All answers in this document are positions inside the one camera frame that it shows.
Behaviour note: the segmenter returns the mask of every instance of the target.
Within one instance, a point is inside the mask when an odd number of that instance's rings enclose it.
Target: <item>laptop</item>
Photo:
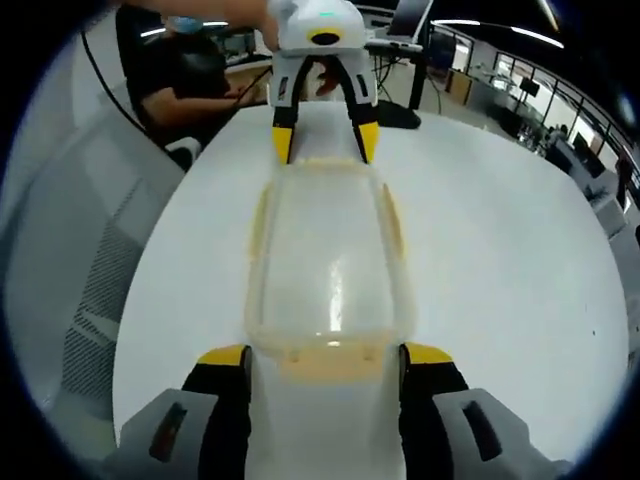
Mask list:
[[[400,0],[388,29],[375,31],[368,44],[399,44],[403,47],[422,46],[422,29],[433,0]]]

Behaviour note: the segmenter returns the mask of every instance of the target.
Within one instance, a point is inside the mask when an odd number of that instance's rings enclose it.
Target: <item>chair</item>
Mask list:
[[[105,108],[37,173],[0,239],[16,361],[34,403],[81,460],[100,461],[115,448],[119,322],[146,242],[182,178]]]
[[[146,128],[146,126],[141,122],[140,113],[132,105],[129,79],[134,74],[140,56],[144,55],[145,47],[155,41],[151,36],[143,37],[143,33],[161,27],[159,20],[158,14],[127,5],[120,7],[116,13],[116,36],[122,70],[127,79],[127,99],[124,101],[121,95],[116,94],[115,96],[127,113],[136,119],[142,128]],[[202,145],[192,137],[184,137],[171,142],[164,148],[183,169],[195,162],[202,152]]]

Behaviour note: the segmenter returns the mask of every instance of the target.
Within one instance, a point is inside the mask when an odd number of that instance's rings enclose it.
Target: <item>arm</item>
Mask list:
[[[268,23],[268,0],[120,0],[162,15],[224,20],[233,27],[261,27]]]
[[[164,88],[149,95],[142,106],[160,127],[181,127],[228,111],[236,105],[235,99],[176,98],[172,88]]]

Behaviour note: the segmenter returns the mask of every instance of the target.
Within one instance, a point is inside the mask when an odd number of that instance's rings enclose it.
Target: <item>black shirt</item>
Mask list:
[[[203,35],[157,37],[139,52],[127,88],[132,106],[147,128],[153,128],[153,122],[142,101],[153,93],[173,88],[178,98],[222,98],[229,90],[225,58]]]

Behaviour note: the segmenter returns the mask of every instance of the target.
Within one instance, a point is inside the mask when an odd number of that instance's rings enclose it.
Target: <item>round table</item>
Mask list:
[[[374,168],[403,225],[418,324],[471,388],[522,418],[550,459],[575,461],[626,374],[628,332],[607,239],[571,179],[515,143],[420,114],[382,129]],[[197,359],[247,341],[256,207],[279,167],[272,111],[241,111],[205,149],[158,221],[131,286],[116,350],[123,424]],[[344,105],[301,105],[298,157],[357,156]]]

